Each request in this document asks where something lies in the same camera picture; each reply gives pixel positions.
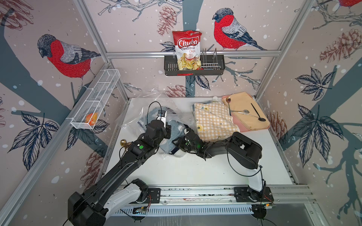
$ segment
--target white tabletop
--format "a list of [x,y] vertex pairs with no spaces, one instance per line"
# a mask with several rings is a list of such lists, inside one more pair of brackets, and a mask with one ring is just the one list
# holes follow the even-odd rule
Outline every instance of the white tabletop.
[[[124,122],[135,118],[133,109],[141,109],[145,98],[132,98],[130,107]],[[171,98],[177,108],[182,112],[190,112],[194,103],[203,103],[211,98]],[[135,141],[139,134],[135,135],[127,129],[121,129],[111,155],[107,172],[119,161],[120,141]],[[263,166],[262,174],[267,184],[292,184],[290,177],[284,167],[273,139],[267,129],[259,131],[243,132],[245,136],[256,141],[262,146],[262,158],[259,164]],[[196,155],[186,153],[185,156],[177,158],[168,155],[165,159],[159,153],[150,157],[140,168],[135,170],[128,178],[130,182],[141,179],[148,185],[247,185],[248,178],[236,174],[227,161],[226,154],[217,155],[206,161]],[[245,168],[241,166],[231,155],[230,163],[233,168],[241,174],[246,174]]]

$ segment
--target dish rack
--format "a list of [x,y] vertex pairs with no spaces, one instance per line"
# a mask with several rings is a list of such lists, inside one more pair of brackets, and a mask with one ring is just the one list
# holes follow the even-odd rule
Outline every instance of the dish rack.
[[106,69],[71,121],[76,129],[93,129],[120,77],[117,69]]
[[222,75],[225,70],[224,55],[217,53],[216,49],[213,54],[206,54],[206,49],[202,49],[200,54],[201,67],[199,70],[182,70],[178,69],[178,63],[175,52],[172,56],[165,56],[165,75],[166,76],[198,76],[198,75]]

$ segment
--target checkered cloth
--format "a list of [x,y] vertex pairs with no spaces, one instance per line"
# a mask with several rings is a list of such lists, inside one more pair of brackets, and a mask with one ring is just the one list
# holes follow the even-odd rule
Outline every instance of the checkered cloth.
[[232,123],[229,108],[223,103],[195,103],[194,113],[199,137],[203,141],[216,141],[228,138],[233,132],[240,132]]

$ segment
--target folded cloth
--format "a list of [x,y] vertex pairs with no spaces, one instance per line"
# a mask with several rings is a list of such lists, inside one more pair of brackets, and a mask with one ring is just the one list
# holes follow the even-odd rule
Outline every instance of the folded cloth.
[[[226,102],[227,97],[230,97],[230,103]],[[230,110],[234,111],[231,112],[231,115],[233,116],[234,123],[238,125],[240,131],[245,132],[250,130],[268,129],[270,127],[268,118],[264,115],[262,109],[248,93],[242,92],[223,96],[222,101],[227,108],[230,105]],[[248,110],[250,115],[258,116],[251,104],[253,104],[255,109],[258,111],[260,117],[266,119],[266,121],[259,121],[258,118],[236,112]]]
[[223,140],[240,132],[223,103],[195,103],[194,114],[197,133],[203,141]]

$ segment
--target spoon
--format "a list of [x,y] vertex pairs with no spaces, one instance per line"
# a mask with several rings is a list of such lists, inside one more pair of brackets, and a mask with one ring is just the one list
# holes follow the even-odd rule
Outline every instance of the spoon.
[[[239,112],[240,114],[243,114],[243,115],[249,115],[249,114],[244,113],[243,111],[238,111],[238,112]],[[256,118],[258,118],[259,121],[266,121],[266,119],[260,118],[260,117],[258,117],[258,116],[254,116],[254,115],[249,115],[249,116],[256,117]]]
[[226,98],[226,102],[228,103],[228,105],[229,105],[229,114],[230,114],[230,116],[231,116],[231,111],[230,111],[230,102],[231,102],[231,98],[230,97],[227,97]]

